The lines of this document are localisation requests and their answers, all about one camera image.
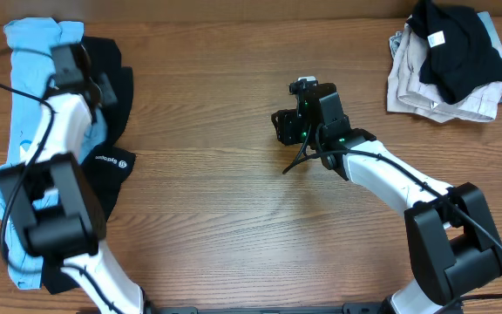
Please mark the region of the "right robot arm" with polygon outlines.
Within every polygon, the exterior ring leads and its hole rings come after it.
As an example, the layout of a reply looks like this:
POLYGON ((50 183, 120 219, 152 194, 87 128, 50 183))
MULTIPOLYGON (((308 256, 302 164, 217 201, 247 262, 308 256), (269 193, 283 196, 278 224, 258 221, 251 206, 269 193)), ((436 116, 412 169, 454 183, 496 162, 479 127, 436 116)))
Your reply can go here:
POLYGON ((351 127, 334 84, 301 77, 288 91, 296 107, 273 113, 271 121, 282 144, 301 147, 290 165, 319 159, 404 219, 414 278, 377 312, 459 313, 476 289, 502 276, 502 243, 479 188, 435 180, 372 133, 351 127))

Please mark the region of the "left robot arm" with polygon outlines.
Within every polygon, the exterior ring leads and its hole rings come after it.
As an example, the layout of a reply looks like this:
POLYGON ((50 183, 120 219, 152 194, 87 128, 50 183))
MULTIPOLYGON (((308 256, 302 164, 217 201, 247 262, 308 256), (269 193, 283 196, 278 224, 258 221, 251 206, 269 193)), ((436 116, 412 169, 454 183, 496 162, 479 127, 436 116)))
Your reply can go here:
POLYGON ((54 73, 44 85, 36 134, 17 165, 0 171, 5 210, 27 255, 82 288, 101 313, 149 313, 143 289, 123 271, 106 242, 104 211, 78 157, 102 103, 81 44, 50 49, 54 73))

